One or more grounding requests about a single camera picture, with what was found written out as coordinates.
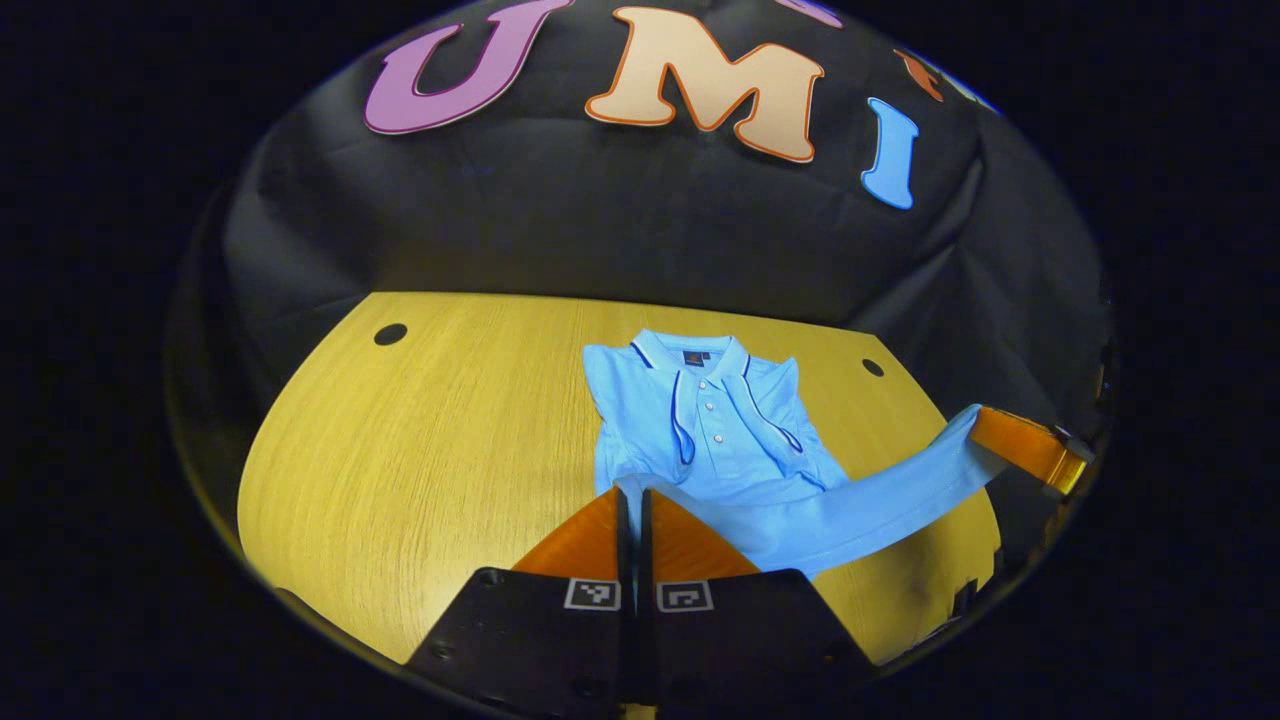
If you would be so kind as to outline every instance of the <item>orange letter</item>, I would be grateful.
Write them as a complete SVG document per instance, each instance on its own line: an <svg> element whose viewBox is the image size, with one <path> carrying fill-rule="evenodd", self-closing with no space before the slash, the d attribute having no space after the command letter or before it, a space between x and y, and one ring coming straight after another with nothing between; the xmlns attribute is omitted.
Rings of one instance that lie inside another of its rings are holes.
<svg viewBox="0 0 1280 720"><path fill-rule="evenodd" d="M911 79L915 81L915 85L919 85L920 88L928 92L931 97L933 97L938 102L942 102L942 94L933 87L934 85L938 83L938 78L931 76L929 70L924 69L924 64L922 64L915 58L911 58L910 55L904 55L897 50L895 50L893 54L901 58L904 63L906 63L906 72L911 74Z"/></svg>
<svg viewBox="0 0 1280 720"><path fill-rule="evenodd" d="M737 138L795 163L813 160L809 105L822 67L804 55L765 44L731 63L696 18L655 8L618 8L631 26L613 87L586 101L586 114L607 123L664 126L676 108L662 99L669 69L694 124L713 131L755 95L751 117L733 126Z"/></svg>

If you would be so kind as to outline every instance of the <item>black fabric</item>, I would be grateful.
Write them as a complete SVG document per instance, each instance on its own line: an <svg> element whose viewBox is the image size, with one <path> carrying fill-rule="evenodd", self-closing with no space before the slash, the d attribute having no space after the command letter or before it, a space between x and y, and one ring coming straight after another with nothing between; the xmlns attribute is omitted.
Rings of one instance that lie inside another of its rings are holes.
<svg viewBox="0 0 1280 720"><path fill-rule="evenodd" d="M972 192L986 110L948 87L947 102L933 101L896 46L852 20L837 32L772 3L652 5L695 14L731 58L768 41L818 61L814 160L737 141L732 126L750 102L717 131L699 131L675 82L664 86L678 108L667 127L588 117L585 101L609 88L627 40L600 3L552 13L516 82L466 120L407 136L369 131L364 104L383 56L401 44L465 23L419 90L466 78L494 8L462 8L337 74L246 167L223 242L236 302L282 383L332 320L320 309L370 291L596 297L835 325L941 251L947 237L931 228ZM876 159L873 94L923 128L909 211L859 179ZM303 332L280 333L282 324Z"/></svg>
<svg viewBox="0 0 1280 720"><path fill-rule="evenodd" d="M698 17L730 59L777 42L824 68L796 164L746 147L732 127L600 123L588 99L612 83L627 26L614 4L548 15L520 77L474 115L404 136L364 124L388 53L453 23L420 92L470 76L498 8L458 8L408 29L316 88L257 145L216 242L228 304L256 368L262 414L320 340L369 292L476 291L653 302L876 334L943 415L983 402L1093 438L1111 338L1089 231L1036 149L938 78L937 102L893 51L845 18L828 28L777 3L655 1ZM920 128L914 206L869 195L879 97ZM838 432L832 429L827 432ZM1027 488L988 488L1021 557L1047 514Z"/></svg>
<svg viewBox="0 0 1280 720"><path fill-rule="evenodd" d="M214 242L228 195L220 191L209 202L178 268L164 328L164 395L169 432L192 487L227 524L238 552L239 479L275 378L228 301L227 272ZM228 357L241 361L219 361Z"/></svg>

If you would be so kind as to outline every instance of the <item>round hole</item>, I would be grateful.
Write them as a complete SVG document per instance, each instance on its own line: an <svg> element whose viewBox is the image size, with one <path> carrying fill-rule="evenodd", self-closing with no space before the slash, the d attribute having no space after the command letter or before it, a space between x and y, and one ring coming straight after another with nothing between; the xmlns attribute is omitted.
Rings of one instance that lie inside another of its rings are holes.
<svg viewBox="0 0 1280 720"><path fill-rule="evenodd" d="M493 568L485 568L480 570L480 584L486 588L492 588L502 583L502 573L494 570Z"/></svg>
<svg viewBox="0 0 1280 720"><path fill-rule="evenodd" d="M406 334L408 334L408 328L401 323L394 323L378 331L378 334L374 336L374 342L378 345L392 345L399 342Z"/></svg>

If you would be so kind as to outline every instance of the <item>light blue polo shirt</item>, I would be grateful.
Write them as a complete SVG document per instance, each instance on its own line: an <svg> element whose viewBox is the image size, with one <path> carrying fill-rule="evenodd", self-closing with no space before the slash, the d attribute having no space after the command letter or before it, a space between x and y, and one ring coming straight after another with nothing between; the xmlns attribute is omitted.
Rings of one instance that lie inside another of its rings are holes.
<svg viewBox="0 0 1280 720"><path fill-rule="evenodd" d="M1007 466L968 439L972 405L919 454L850 483L800 402L795 359L751 357L732 337L643 331L582 357L604 420L596 495L626 493L635 542L654 488L760 570L813 579L923 529Z"/></svg>
<svg viewBox="0 0 1280 720"><path fill-rule="evenodd" d="M787 502L849 483L800 402L795 359L751 357L733 337L641 331L584 348L604 423L595 489L654 474L708 502Z"/></svg>

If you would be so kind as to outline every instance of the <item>table surface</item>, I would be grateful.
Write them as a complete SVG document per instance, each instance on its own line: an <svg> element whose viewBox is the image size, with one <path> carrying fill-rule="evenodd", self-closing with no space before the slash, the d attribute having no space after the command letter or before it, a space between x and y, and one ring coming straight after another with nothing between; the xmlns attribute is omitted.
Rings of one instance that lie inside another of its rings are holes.
<svg viewBox="0 0 1280 720"><path fill-rule="evenodd" d="M407 327L403 340L375 343L394 323ZM919 452L946 424L869 334L596 300L372 293L259 429L239 491L246 557L274 587L407 661L472 571L509 568L593 500L600 418L582 347L623 347L644 328L731 334L754 356L794 356L810 420L854 482ZM969 580L991 579L998 546L979 492L814 585L886 662L943 623Z"/></svg>

